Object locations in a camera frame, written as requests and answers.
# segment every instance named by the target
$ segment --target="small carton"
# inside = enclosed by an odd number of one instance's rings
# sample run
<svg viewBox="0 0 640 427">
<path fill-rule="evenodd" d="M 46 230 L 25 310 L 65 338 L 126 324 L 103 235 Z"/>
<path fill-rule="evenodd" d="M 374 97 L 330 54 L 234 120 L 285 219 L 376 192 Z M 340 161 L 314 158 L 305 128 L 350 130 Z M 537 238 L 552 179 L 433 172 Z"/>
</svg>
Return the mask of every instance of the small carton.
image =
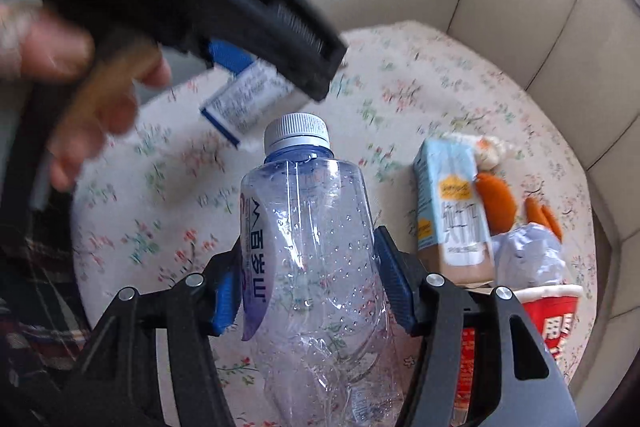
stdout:
<svg viewBox="0 0 640 427">
<path fill-rule="evenodd" d="M 474 179 L 474 152 L 462 143 L 428 139 L 414 160 L 418 182 L 418 257 L 451 282 L 494 279 L 484 206 Z"/>
</svg>

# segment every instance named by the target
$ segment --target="purple label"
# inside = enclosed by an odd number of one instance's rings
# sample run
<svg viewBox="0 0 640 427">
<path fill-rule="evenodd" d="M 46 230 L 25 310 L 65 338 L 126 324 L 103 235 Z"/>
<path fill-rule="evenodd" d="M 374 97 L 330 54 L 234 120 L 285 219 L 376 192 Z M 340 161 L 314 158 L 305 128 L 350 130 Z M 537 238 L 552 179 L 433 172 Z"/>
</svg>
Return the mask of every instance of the purple label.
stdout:
<svg viewBox="0 0 640 427">
<path fill-rule="evenodd" d="M 273 290 L 273 248 L 264 207 L 252 194 L 240 194 L 242 242 L 242 305 L 244 331 L 248 341 L 260 327 Z"/>
</svg>

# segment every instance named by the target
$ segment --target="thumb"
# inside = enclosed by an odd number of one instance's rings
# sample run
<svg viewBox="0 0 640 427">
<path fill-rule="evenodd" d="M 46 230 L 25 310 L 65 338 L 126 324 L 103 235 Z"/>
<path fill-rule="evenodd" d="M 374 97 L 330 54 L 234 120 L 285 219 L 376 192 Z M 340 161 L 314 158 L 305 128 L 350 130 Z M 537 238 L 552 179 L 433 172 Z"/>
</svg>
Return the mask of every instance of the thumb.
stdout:
<svg viewBox="0 0 640 427">
<path fill-rule="evenodd" d="M 0 4 L 0 76 L 66 81 L 89 67 L 89 33 L 35 6 Z"/>
</svg>

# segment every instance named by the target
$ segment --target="white bottle cap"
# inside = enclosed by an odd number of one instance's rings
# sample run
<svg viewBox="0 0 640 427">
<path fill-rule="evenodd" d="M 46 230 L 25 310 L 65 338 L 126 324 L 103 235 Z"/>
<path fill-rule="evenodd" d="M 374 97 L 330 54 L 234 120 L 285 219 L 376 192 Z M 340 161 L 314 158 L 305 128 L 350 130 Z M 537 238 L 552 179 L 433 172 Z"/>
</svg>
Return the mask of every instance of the white bottle cap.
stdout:
<svg viewBox="0 0 640 427">
<path fill-rule="evenodd" d="M 265 155 L 292 145 L 316 145 L 329 149 L 329 133 L 322 118 L 306 112 L 294 112 L 277 118 L 264 130 Z"/>
</svg>

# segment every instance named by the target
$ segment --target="floral tablecloth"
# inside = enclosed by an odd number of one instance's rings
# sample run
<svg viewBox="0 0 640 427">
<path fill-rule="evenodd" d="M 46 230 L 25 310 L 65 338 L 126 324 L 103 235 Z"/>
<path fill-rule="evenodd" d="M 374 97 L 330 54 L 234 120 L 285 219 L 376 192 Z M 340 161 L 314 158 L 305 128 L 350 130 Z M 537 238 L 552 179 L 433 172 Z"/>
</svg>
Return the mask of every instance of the floral tablecloth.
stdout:
<svg viewBox="0 0 640 427">
<path fill-rule="evenodd" d="M 412 161 L 421 142 L 443 132 L 490 134 L 516 147 L 497 174 L 516 198 L 533 195 L 559 216 L 566 258 L 585 297 L 560 362 L 570 380 L 596 312 L 596 258 L 586 178 L 558 130 L 497 67 L 445 34 L 414 22 L 344 35 L 349 51 L 321 104 L 336 157 L 362 168 L 375 225 L 401 250 L 415 252 L 416 184 Z M 262 150 L 236 150 L 201 117 L 200 104 L 228 81 L 222 69 L 165 92 L 142 110 L 135 131 L 112 140 L 85 167 L 76 190 L 76 273 L 94 325 L 117 291 L 174 285 L 231 248 L 239 233 L 242 176 Z M 522 221 L 522 208 L 518 214 Z M 242 314 L 212 340 L 218 373 L 239 426 L 274 426 L 262 395 L 251 342 L 240 341 Z M 409 384 L 418 343 L 392 320 L 402 384 Z M 166 357 L 166 343 L 159 340 Z M 168 375 L 161 375 L 167 421 L 177 425 Z"/>
</svg>

